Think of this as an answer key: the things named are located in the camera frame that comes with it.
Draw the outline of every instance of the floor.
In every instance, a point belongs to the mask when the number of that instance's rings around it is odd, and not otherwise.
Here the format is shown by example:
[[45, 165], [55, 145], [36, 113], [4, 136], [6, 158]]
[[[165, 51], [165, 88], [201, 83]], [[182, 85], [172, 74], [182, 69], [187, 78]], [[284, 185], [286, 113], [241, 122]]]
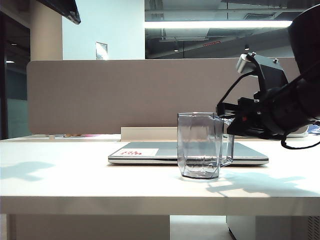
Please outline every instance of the floor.
[[[7, 240], [6, 216], [1, 214], [0, 240]], [[170, 216], [171, 240], [233, 240], [225, 216]]]

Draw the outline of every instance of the laptop lid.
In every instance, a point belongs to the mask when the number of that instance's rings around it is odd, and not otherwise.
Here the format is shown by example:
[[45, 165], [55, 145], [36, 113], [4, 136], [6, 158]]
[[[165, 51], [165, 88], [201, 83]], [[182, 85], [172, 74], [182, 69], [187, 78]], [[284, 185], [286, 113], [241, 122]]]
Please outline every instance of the laptop lid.
[[[177, 165], [177, 142], [130, 142], [108, 156], [113, 164]], [[263, 165], [269, 158], [241, 143], [234, 143], [233, 165]]]

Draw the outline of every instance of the transparent cup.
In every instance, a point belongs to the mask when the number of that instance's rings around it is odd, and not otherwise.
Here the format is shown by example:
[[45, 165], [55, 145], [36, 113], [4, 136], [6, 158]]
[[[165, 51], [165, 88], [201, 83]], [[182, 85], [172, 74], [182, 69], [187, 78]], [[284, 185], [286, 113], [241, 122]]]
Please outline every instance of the transparent cup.
[[178, 113], [177, 156], [182, 176], [218, 178], [220, 167], [232, 163], [234, 136], [224, 137], [224, 127], [230, 123], [212, 112]]

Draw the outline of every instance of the white label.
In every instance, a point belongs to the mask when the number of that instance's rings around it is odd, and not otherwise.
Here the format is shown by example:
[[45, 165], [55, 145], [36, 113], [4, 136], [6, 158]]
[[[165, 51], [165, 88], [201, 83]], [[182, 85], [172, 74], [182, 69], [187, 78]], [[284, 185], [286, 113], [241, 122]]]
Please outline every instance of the white label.
[[159, 148], [123, 148], [113, 154], [113, 156], [155, 156]]

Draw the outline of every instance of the desk surface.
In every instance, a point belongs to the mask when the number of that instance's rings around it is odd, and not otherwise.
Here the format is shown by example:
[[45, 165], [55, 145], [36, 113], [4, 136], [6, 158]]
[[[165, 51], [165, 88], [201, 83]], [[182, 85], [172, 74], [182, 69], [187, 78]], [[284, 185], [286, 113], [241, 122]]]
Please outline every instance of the desk surface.
[[320, 215], [319, 146], [287, 150], [278, 141], [238, 141], [269, 156], [269, 164], [225, 167], [213, 180], [183, 178], [175, 166], [109, 164], [108, 155], [126, 144], [117, 136], [0, 141], [1, 213]]

